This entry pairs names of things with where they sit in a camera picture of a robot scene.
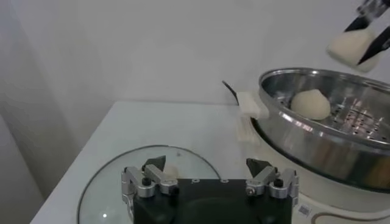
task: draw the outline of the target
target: white table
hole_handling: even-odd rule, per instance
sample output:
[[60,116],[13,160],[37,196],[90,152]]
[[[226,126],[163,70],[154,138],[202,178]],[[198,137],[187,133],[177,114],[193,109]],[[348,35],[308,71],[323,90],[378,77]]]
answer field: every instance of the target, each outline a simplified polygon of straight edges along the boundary
[[248,171],[236,140],[237,116],[237,106],[116,102],[31,223],[75,224],[79,198],[98,168],[144,145],[191,149],[222,178],[244,178]]

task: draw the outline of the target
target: steamed bun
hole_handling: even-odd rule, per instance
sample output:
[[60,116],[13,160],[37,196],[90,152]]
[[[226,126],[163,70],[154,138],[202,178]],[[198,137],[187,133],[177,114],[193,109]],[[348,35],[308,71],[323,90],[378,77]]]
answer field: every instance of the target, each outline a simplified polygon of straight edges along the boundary
[[318,89],[312,89],[296,94],[291,110],[305,118],[323,120],[330,114],[330,103]]

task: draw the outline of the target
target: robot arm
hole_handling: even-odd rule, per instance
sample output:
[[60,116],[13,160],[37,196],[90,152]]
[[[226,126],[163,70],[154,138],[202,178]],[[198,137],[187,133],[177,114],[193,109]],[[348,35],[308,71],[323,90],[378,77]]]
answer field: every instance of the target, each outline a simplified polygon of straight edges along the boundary
[[122,172],[122,199],[134,224],[290,224],[299,179],[268,162],[247,160],[249,180],[175,179],[149,163]]

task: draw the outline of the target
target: black cable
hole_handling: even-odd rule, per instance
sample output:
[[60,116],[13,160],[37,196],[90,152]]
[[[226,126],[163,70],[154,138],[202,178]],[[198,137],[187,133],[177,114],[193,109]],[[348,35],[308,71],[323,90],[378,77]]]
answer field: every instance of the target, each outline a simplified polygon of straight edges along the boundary
[[236,91],[234,91],[234,89],[229,84],[227,84],[225,81],[222,81],[222,83],[233,94],[234,98],[236,99],[237,105],[239,105]]

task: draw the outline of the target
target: white cooker base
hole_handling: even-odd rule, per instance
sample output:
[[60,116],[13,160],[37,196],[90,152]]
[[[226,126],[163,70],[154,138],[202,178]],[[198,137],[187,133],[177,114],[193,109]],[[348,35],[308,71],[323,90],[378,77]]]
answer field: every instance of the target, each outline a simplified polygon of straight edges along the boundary
[[293,224],[390,223],[390,195],[346,186],[304,169],[264,142],[246,117],[240,119],[237,134],[248,156],[255,155],[282,170],[297,170],[300,197]]

